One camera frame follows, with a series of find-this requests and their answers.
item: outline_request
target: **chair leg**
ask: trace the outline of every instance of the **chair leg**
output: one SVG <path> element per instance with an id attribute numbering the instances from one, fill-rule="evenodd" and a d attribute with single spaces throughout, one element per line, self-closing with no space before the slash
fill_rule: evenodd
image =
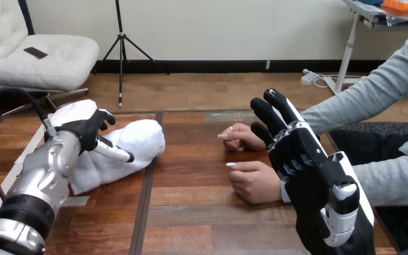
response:
<path id="1" fill-rule="evenodd" d="M 89 92 L 88 89 L 77 89 L 77 90 L 73 90 L 73 91 L 69 91 L 69 92 L 57 93 L 57 94 L 54 94 L 54 95 L 51 95 L 51 94 L 48 93 L 48 95 L 38 99 L 37 101 L 38 101 L 38 103 L 41 103 L 42 100 L 46 100 L 47 103 L 50 105 L 50 107 L 52 107 L 53 110 L 56 111 L 58 109 L 54 105 L 53 100 L 60 99 L 60 98 L 65 98 L 65 97 L 69 97 L 69 96 L 74 96 L 74 95 L 78 95 L 78 94 L 82 94 L 82 93 L 86 94 L 88 92 Z M 26 105 L 20 106 L 18 108 L 15 108 L 13 110 L 10 110 L 10 111 L 2 114 L 2 115 L 4 116 L 4 115 L 15 114 L 15 113 L 19 113 L 19 112 L 22 112 L 22 111 L 30 109 L 30 108 L 32 108 L 32 104 L 26 104 Z"/>
<path id="2" fill-rule="evenodd" d="M 30 108 L 32 108 L 32 104 L 26 104 L 26 105 L 20 106 L 18 108 L 15 108 L 13 110 L 10 110 L 10 111 L 2 114 L 2 116 L 19 113 L 19 112 L 25 111 L 25 110 L 30 109 Z"/>
<path id="3" fill-rule="evenodd" d="M 47 103 L 52 107 L 52 109 L 54 111 L 58 110 L 58 108 L 54 105 L 54 103 L 52 102 L 51 96 L 48 93 L 48 95 L 46 95 L 45 100 L 47 101 Z"/>
<path id="4" fill-rule="evenodd" d="M 69 91 L 69 92 L 58 93 L 58 94 L 51 95 L 50 98 L 51 98 L 51 100 L 57 100 L 57 99 L 60 99 L 60 98 L 65 98 L 65 97 L 78 95 L 78 94 L 82 94 L 82 93 L 88 93 L 88 89 L 77 89 L 77 90 L 73 90 L 73 91 Z"/>

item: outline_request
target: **gray sleeve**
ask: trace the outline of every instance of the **gray sleeve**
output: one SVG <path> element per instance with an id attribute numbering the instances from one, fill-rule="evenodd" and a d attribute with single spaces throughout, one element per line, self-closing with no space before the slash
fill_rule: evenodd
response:
<path id="1" fill-rule="evenodd" d="M 371 206 L 408 205 L 408 156 L 353 169 Z"/>
<path id="2" fill-rule="evenodd" d="M 316 134 L 363 121 L 408 94 L 408 40 L 383 65 L 337 96 L 302 113 Z"/>

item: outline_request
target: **silver robotic arm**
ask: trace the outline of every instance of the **silver robotic arm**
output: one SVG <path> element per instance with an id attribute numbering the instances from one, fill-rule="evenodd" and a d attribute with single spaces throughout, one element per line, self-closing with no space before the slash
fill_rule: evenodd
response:
<path id="1" fill-rule="evenodd" d="M 94 150 L 123 162 L 134 160 L 131 153 L 97 134 L 107 128 L 104 120 L 116 121 L 93 101 L 68 105 L 52 120 L 52 124 L 43 120 L 48 139 L 26 156 L 21 176 L 0 207 L 0 254 L 44 254 L 45 239 L 69 196 L 68 184 L 83 151 Z"/>

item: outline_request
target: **desk leg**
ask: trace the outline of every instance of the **desk leg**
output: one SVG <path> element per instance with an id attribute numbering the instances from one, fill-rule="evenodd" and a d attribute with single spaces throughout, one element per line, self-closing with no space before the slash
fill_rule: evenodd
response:
<path id="1" fill-rule="evenodd" d="M 359 14 L 354 13 L 353 27 L 351 28 L 350 37 L 348 39 L 348 42 L 346 43 L 345 54 L 343 54 L 342 66 L 340 66 L 340 71 L 338 72 L 337 82 L 334 83 L 332 78 L 329 78 L 329 77 L 324 78 L 324 81 L 326 82 L 326 84 L 332 90 L 334 94 L 338 94 L 342 92 L 342 85 L 345 81 L 346 70 L 348 69 L 348 64 L 350 63 L 351 53 L 353 52 L 354 41 L 356 39 L 356 33 L 358 30 L 358 24 L 359 24 Z M 351 83 L 353 81 L 354 81 L 353 79 L 350 79 L 349 81 L 345 81 L 345 83 L 348 83 L 348 82 Z"/>

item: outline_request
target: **white wall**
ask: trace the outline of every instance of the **white wall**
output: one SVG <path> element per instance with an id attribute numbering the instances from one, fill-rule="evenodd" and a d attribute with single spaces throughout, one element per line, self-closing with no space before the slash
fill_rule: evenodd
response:
<path id="1" fill-rule="evenodd" d="M 27 0 L 36 33 L 87 36 L 104 57 L 114 0 Z M 341 59 L 352 17 L 341 0 L 120 0 L 124 32 L 157 60 Z M 353 59 L 385 60 L 408 32 L 360 25 Z M 135 48 L 128 58 L 144 59 Z M 119 58 L 118 49 L 110 59 Z"/>

